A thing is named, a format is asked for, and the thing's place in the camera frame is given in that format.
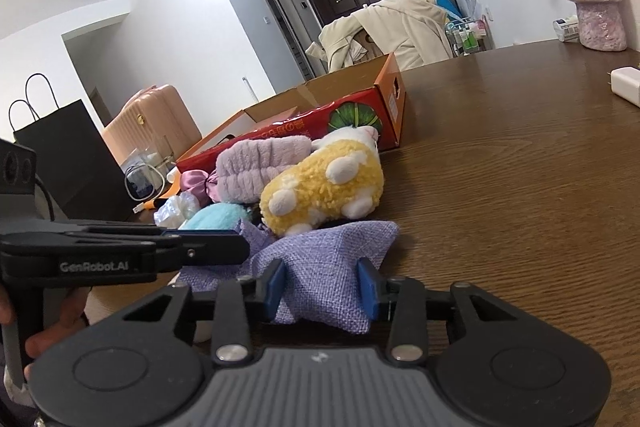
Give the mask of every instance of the bag handle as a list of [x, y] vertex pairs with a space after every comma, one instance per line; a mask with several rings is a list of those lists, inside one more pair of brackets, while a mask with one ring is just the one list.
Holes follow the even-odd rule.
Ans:
[[40, 115], [38, 115], [36, 113], [36, 110], [31, 107], [31, 104], [29, 102], [27, 102], [26, 100], [23, 100], [21, 98], [18, 98], [18, 100], [14, 100], [11, 105], [9, 106], [9, 111], [7, 112], [7, 116], [9, 117], [9, 125], [11, 126], [11, 129], [15, 132], [15, 127], [14, 127], [14, 122], [11, 121], [11, 110], [12, 108], [14, 108], [14, 105], [17, 104], [18, 102], [22, 102], [27, 104], [27, 107], [29, 108], [29, 110], [31, 111], [31, 116], [33, 117], [33, 121], [39, 120], [40, 119]]
[[56, 94], [53, 92], [53, 87], [51, 87], [51, 82], [49, 82], [49, 79], [44, 76], [44, 74], [42, 73], [33, 73], [29, 78], [27, 78], [27, 81], [24, 83], [24, 99], [25, 102], [27, 103], [27, 105], [29, 106], [29, 109], [31, 109], [31, 112], [35, 113], [35, 115], [37, 116], [37, 113], [33, 110], [33, 106], [31, 105], [31, 102], [29, 101], [29, 94], [27, 93], [27, 87], [29, 86], [29, 81], [34, 77], [34, 76], [41, 76], [42, 78], [45, 79], [47, 86], [49, 86], [49, 90], [51, 91], [51, 96], [53, 97], [53, 101], [56, 103], [56, 107], [58, 109], [60, 109], [60, 104], [58, 103], [58, 100], [56, 99]]

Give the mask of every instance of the black paper bag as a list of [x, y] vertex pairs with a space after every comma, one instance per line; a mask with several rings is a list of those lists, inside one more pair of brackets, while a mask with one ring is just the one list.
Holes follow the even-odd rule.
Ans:
[[124, 173], [82, 100], [60, 107], [54, 95], [58, 109], [39, 118], [25, 98], [35, 121], [15, 130], [15, 140], [36, 152], [37, 173], [67, 217], [126, 221], [134, 202]]

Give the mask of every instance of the human hand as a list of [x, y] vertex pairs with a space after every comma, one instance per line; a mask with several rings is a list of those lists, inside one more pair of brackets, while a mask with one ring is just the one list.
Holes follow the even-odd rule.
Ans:
[[[89, 296], [90, 288], [76, 288], [69, 293], [60, 305], [60, 318], [51, 327], [29, 337], [24, 349], [32, 359], [37, 359], [49, 347], [63, 341], [86, 326], [82, 313]], [[14, 307], [9, 295], [0, 285], [0, 324], [9, 325], [15, 320]], [[29, 366], [25, 367], [24, 375], [28, 378]]]

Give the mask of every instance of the phone charger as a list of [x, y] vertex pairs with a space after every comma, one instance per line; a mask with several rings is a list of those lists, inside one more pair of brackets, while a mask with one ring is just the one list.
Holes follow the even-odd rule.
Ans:
[[640, 70], [620, 68], [611, 71], [611, 90], [640, 107]]

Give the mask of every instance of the table surface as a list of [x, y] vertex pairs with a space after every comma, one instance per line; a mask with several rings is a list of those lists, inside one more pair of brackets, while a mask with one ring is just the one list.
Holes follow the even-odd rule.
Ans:
[[[402, 74], [401, 147], [373, 219], [400, 225], [382, 266], [432, 289], [468, 280], [597, 349], [613, 384], [598, 427], [640, 425], [640, 108], [609, 71], [640, 55], [536, 42]], [[258, 342], [384, 343], [315, 324]], [[431, 332], [434, 349], [444, 328]]]

